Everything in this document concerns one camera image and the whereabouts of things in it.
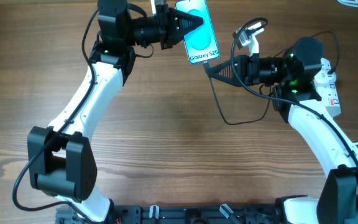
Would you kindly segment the cyan screen smartphone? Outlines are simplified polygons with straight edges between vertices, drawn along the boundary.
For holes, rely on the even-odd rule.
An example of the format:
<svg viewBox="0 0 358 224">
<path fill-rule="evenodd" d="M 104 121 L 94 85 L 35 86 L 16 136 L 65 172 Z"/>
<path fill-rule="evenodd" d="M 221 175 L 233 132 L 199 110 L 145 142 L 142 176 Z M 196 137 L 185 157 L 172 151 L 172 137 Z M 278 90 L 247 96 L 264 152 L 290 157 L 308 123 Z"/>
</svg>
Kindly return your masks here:
<svg viewBox="0 0 358 224">
<path fill-rule="evenodd" d="M 205 0 L 178 1 L 179 11 L 201 17 L 203 24 L 184 37 L 185 48 L 191 64 L 219 58 L 220 53 Z"/>
</svg>

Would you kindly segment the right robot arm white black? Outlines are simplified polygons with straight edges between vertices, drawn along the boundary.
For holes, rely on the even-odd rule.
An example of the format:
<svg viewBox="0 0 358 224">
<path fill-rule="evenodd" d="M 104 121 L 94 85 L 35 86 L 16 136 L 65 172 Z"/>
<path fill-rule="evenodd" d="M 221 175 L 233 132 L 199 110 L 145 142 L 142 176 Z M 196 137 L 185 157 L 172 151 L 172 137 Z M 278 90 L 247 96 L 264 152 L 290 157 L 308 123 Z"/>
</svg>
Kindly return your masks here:
<svg viewBox="0 0 358 224">
<path fill-rule="evenodd" d="M 210 78 L 250 90 L 272 87 L 268 99 L 313 151 L 326 176 L 321 195 L 278 199 L 282 223 L 358 223 L 358 147 L 334 122 L 335 79 L 327 73 L 323 46 L 299 39 L 282 57 L 239 55 L 215 67 Z"/>
</svg>

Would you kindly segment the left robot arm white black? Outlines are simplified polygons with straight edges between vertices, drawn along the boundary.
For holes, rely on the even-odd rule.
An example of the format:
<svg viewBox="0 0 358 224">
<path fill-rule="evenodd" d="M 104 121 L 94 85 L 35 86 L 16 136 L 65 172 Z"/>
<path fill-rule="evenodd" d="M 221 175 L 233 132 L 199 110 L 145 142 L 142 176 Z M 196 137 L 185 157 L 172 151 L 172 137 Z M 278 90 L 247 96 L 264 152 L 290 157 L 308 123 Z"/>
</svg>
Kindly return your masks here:
<svg viewBox="0 0 358 224">
<path fill-rule="evenodd" d="M 33 189 L 68 205 L 83 223 L 119 223 L 114 203 L 96 186 L 97 167 L 91 138 L 112 98 L 124 86 L 134 66 L 135 46 L 160 44 L 170 49 L 201 27 L 203 18 L 153 1 L 153 14 L 126 0 L 99 1 L 92 19 L 99 32 L 88 70 L 65 109 L 46 127 L 34 127 L 27 137 L 29 161 L 23 173 Z"/>
</svg>

